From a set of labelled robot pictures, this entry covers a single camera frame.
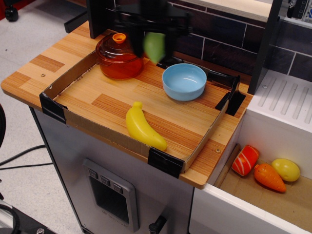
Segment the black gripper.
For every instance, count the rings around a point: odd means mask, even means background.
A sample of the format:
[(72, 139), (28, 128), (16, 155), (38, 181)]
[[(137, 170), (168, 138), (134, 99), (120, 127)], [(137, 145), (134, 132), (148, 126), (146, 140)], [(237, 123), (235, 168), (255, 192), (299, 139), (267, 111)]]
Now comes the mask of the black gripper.
[(172, 57), (179, 35), (187, 35), (191, 13), (172, 6), (166, 0), (140, 0), (137, 3), (118, 5), (116, 24), (129, 32), (134, 54), (144, 54), (144, 32), (165, 34), (164, 59)]

